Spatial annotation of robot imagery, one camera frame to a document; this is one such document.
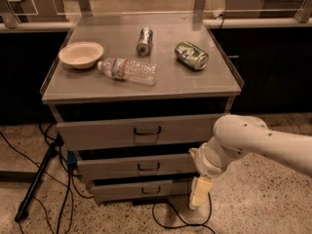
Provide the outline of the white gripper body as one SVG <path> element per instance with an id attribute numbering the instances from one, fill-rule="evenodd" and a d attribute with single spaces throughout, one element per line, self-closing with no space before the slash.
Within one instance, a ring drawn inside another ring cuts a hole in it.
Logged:
<path id="1" fill-rule="evenodd" d="M 200 176 L 205 178 L 217 178 L 223 174 L 226 169 L 218 167 L 213 163 L 213 159 L 209 157 L 211 149 L 205 142 L 199 148 L 192 147 L 188 150 L 193 158 L 196 171 Z"/>

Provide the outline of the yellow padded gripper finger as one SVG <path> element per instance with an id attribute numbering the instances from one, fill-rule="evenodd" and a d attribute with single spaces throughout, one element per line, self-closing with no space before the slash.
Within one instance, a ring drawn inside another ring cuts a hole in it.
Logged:
<path id="1" fill-rule="evenodd" d="M 194 177 L 192 180 L 191 193 L 189 197 L 189 208 L 196 210 L 201 207 L 208 197 L 213 183 L 209 178 L 200 176 Z"/>

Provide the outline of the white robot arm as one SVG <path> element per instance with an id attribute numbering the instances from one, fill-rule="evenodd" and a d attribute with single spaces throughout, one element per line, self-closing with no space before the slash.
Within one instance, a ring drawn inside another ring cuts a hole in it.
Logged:
<path id="1" fill-rule="evenodd" d="M 312 176 L 312 137 L 270 130 L 260 118 L 224 115 L 213 136 L 199 148 L 190 148 L 198 177 L 192 180 L 189 208 L 197 210 L 208 197 L 212 179 L 247 153 L 265 156 L 306 176 Z"/>

